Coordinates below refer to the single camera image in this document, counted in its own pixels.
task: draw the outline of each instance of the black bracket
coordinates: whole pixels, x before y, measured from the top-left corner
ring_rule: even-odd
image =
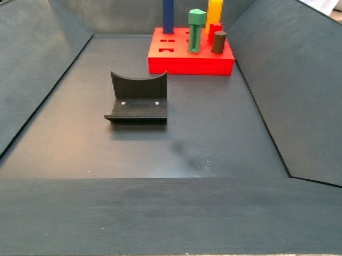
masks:
[[[111,122],[167,121],[167,73],[151,79],[130,79],[111,72],[115,92]]]

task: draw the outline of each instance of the gray wall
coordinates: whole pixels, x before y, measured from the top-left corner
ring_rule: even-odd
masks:
[[[342,186],[342,27],[296,0],[258,0],[229,31],[289,171]]]
[[[78,17],[99,34],[151,34],[162,26],[162,0],[62,0]],[[176,26],[188,26],[190,9],[208,9],[208,0],[176,1]],[[254,0],[226,0],[226,28]]]
[[[93,32],[59,0],[0,5],[0,155]]]

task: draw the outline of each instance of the yellow peg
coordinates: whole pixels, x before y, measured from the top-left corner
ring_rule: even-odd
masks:
[[[209,34],[210,24],[221,22],[224,0],[209,0],[206,34]]]

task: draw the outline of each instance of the dark gray surface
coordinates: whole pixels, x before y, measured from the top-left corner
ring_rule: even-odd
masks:
[[[169,75],[167,126],[113,126],[111,71],[149,77],[150,36],[97,36],[0,163],[2,178],[288,177],[238,69]]]
[[[341,254],[341,197],[262,176],[2,180],[0,254]]]
[[[93,33],[58,0],[0,6],[0,155]]]
[[[123,77],[111,72],[115,98],[167,99],[167,73],[154,78]]]
[[[342,186],[342,29],[297,1],[257,1],[229,31],[294,177]]]
[[[162,27],[162,0],[63,0],[78,17],[101,34],[147,34]],[[208,10],[208,0],[176,1],[176,26],[189,26],[192,9]],[[225,27],[233,24],[254,0],[226,0],[224,6]]]
[[[166,99],[127,99],[115,100],[113,113],[105,115],[111,122],[123,121],[122,125],[151,125],[167,122],[167,100]]]

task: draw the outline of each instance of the blue rod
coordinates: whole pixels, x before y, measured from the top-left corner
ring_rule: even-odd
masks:
[[[163,0],[163,33],[174,34],[174,0]]]

